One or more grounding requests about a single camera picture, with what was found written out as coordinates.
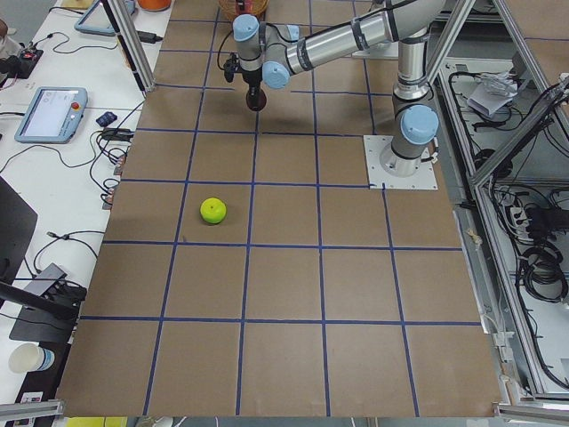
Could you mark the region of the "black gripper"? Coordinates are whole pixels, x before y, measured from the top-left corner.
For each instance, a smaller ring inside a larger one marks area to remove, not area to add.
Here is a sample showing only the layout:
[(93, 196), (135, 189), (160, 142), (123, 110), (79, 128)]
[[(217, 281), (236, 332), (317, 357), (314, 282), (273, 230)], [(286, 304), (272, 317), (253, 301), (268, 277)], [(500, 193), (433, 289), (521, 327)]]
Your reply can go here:
[(247, 102), (261, 102), (263, 100), (263, 90), (260, 88), (262, 82), (262, 71), (244, 71), (243, 80), (248, 84), (248, 91), (245, 95)]

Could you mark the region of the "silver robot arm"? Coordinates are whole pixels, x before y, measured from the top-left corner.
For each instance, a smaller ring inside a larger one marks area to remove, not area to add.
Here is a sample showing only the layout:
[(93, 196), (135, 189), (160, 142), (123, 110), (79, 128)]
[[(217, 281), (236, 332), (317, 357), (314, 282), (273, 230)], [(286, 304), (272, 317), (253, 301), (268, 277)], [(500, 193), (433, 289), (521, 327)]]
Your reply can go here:
[(434, 136), (415, 135), (407, 111), (429, 92), (429, 26), (443, 6), (442, 1), (375, 1), (369, 12), (309, 36), (301, 36), (296, 25), (277, 25), (242, 14), (232, 22), (236, 52), (221, 69), (227, 82), (241, 75), (248, 85), (247, 107), (260, 111), (267, 103), (263, 85), (282, 89), (295, 75), (378, 44), (396, 43), (393, 104), (399, 134), (391, 143), (391, 152), (396, 159), (415, 161)]

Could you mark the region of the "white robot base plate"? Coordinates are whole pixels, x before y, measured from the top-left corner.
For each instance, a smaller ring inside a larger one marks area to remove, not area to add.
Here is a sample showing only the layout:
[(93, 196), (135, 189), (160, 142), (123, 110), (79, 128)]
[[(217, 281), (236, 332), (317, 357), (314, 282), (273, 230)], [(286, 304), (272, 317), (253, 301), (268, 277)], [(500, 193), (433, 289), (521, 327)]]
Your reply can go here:
[(392, 150), (391, 135), (364, 135), (365, 163), (370, 189), (437, 190), (434, 164), (437, 139), (416, 159), (403, 159)]

